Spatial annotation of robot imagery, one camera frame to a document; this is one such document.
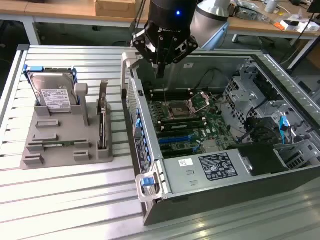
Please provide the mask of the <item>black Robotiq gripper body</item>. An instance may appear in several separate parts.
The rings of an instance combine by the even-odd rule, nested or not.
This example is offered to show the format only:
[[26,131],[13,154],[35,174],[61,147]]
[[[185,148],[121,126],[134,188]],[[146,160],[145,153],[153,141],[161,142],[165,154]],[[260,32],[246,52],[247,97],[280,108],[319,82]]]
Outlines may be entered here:
[[145,34],[156,52],[176,49],[191,35],[196,0],[152,0]]

